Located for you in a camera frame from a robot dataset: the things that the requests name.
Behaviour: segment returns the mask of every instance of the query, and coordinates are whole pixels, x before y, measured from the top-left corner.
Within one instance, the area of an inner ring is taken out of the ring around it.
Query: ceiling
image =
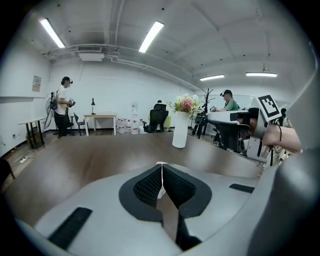
[[[41,18],[65,49],[56,49]],[[145,54],[138,52],[155,21],[163,29]],[[308,38],[270,0],[50,0],[34,8],[21,34],[49,59],[78,58],[77,45],[105,45],[106,58],[200,89],[246,85],[298,93],[313,69]],[[246,77],[264,67],[278,77]],[[199,80],[220,74],[225,78]]]

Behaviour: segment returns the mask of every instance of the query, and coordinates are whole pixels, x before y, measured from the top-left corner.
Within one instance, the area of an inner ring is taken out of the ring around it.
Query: air vent
[[[78,46],[78,52],[80,53],[101,53],[101,46]]]

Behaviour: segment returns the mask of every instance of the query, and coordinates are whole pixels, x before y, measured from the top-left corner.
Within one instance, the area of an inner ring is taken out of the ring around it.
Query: framed poster
[[[41,77],[34,76],[33,84],[32,84],[32,91],[33,92],[40,92],[40,86],[41,86]]]

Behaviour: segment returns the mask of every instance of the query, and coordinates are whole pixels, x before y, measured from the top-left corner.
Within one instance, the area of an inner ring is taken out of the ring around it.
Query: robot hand
[[[69,107],[73,107],[76,104],[76,102],[71,98],[69,99]]]
[[[210,112],[216,112],[216,111],[217,111],[217,107],[215,105],[210,108]]]

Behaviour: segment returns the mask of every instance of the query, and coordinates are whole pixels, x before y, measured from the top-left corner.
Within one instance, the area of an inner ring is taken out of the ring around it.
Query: chair
[[[74,126],[74,117],[71,116],[71,121],[70,121],[68,112],[69,112],[69,108],[67,107],[66,110],[65,110],[65,115],[67,116],[67,120],[68,120],[68,122],[66,123],[66,128],[67,129],[71,128],[72,126]],[[72,130],[67,130],[67,134],[72,134],[73,136],[75,136],[75,132],[72,131]]]
[[[150,123],[149,125],[146,125],[147,122],[145,121],[142,121],[143,122],[143,130],[146,132],[146,133],[156,133],[157,132],[157,127],[158,125],[160,125],[160,132],[163,133],[165,131],[165,128],[164,128],[164,123],[165,123],[165,120],[167,118],[169,114],[169,111],[167,110],[155,110],[155,109],[152,109],[150,110]]]
[[[81,129],[80,129],[80,126],[84,126],[84,125],[85,125],[85,120],[83,120],[82,122],[78,122],[79,117],[76,115],[76,113],[73,113],[73,114],[74,114],[75,122],[76,122],[76,124],[78,125],[78,130],[79,130],[80,136],[82,136],[82,135],[81,135]]]
[[[167,105],[162,103],[157,103],[153,107],[154,110],[161,110],[161,111],[166,111],[167,110],[166,108],[167,108]]]

